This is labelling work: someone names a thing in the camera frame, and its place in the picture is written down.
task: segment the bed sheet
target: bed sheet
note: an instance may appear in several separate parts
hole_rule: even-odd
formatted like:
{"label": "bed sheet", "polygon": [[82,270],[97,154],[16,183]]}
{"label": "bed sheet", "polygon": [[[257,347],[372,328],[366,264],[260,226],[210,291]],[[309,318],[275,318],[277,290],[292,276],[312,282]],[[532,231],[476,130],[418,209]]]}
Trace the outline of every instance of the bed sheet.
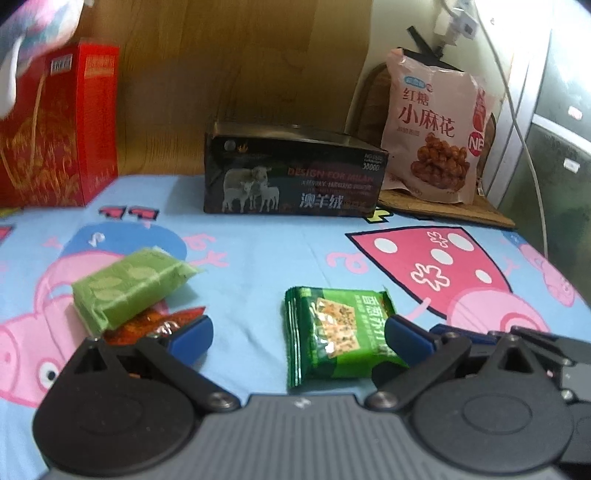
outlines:
{"label": "bed sheet", "polygon": [[[199,370],[242,404],[286,393],[281,309],[292,286],[386,288],[424,328],[524,325],[591,340],[585,302],[515,233],[386,210],[372,219],[206,215],[203,188],[202,177],[124,177],[85,209],[0,218],[0,480],[46,468],[31,421],[84,336],[69,285],[142,247],[203,268],[166,305],[206,308],[215,335]],[[369,380],[303,387],[359,398],[373,390]]]}

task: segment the snack bag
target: snack bag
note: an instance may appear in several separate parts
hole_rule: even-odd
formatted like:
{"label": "snack bag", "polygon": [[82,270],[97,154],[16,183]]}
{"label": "snack bag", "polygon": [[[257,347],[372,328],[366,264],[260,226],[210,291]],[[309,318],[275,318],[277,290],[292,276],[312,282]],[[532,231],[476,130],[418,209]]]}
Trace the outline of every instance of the snack bag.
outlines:
{"label": "snack bag", "polygon": [[144,248],[72,284],[74,307],[88,331],[101,335],[170,295],[199,271]]}
{"label": "snack bag", "polygon": [[150,333],[161,333],[162,328],[164,331],[175,332],[202,316],[204,312],[205,307],[197,307],[163,315],[150,307],[125,322],[117,330],[107,330],[103,338],[109,345],[133,345]]}
{"label": "snack bag", "polygon": [[392,85],[382,148],[383,189],[430,202],[470,204],[494,98],[469,73],[426,66],[401,48],[387,58]]}
{"label": "snack bag", "polygon": [[405,363],[384,339],[394,306],[386,292],[294,287],[285,293],[288,387],[305,378],[370,377],[383,362]]}

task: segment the sheep picture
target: sheep picture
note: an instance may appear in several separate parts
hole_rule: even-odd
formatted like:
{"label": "sheep picture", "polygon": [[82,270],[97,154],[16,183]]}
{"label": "sheep picture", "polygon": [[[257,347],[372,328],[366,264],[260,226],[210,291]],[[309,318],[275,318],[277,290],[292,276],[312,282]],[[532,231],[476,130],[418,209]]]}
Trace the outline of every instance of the sheep picture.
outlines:
{"label": "sheep picture", "polygon": [[268,183],[261,183],[261,209],[259,212],[262,212],[265,203],[267,204],[267,212],[269,209],[277,210],[279,205],[279,189],[277,187],[269,187]]}
{"label": "sheep picture", "polygon": [[253,181],[242,181],[240,182],[240,188],[228,188],[224,189],[223,202],[222,202],[222,213],[228,209],[228,212],[232,211],[232,203],[234,200],[240,201],[240,213],[244,213],[244,204],[251,194]]}
{"label": "sheep picture", "polygon": [[[226,200],[226,191],[229,189],[242,189],[243,183],[252,183],[249,191],[249,206],[251,210],[256,208],[256,199],[261,196],[261,183],[267,183],[267,172],[270,171],[270,167],[257,166],[254,168],[232,168],[226,172],[226,176],[223,180],[224,190],[224,202]],[[230,211],[232,211],[232,203],[230,202]]]}

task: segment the white polka dot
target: white polka dot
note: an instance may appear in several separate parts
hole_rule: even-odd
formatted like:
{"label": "white polka dot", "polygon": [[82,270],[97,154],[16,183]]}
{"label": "white polka dot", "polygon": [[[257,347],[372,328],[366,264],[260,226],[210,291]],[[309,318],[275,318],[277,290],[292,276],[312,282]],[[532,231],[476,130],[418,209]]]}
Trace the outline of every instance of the white polka dot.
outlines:
{"label": "white polka dot", "polygon": [[398,251],[398,245],[387,238],[377,238],[374,240],[375,248],[385,254],[395,254]]}
{"label": "white polka dot", "polygon": [[464,238],[457,233],[449,233],[447,238],[451,243],[461,250],[465,250],[466,252],[471,252],[474,250],[474,245],[472,245],[472,243],[467,238]]}
{"label": "white polka dot", "polygon": [[476,270],[475,274],[478,277],[478,280],[483,281],[484,283],[492,283],[491,276],[484,270]]}
{"label": "white polka dot", "polygon": [[431,250],[431,256],[443,265],[451,265],[453,263],[452,256],[443,250],[439,250],[438,248]]}

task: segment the pink snack bag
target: pink snack bag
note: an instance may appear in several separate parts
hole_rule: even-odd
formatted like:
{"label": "pink snack bag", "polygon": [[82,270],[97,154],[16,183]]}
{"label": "pink snack bag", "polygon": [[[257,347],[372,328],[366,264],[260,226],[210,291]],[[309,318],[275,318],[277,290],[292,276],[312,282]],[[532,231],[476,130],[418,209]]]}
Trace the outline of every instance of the pink snack bag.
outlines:
{"label": "pink snack bag", "polygon": [[469,73],[426,66],[401,48],[386,64],[392,85],[382,188],[402,188],[430,202],[472,203],[494,98]]}

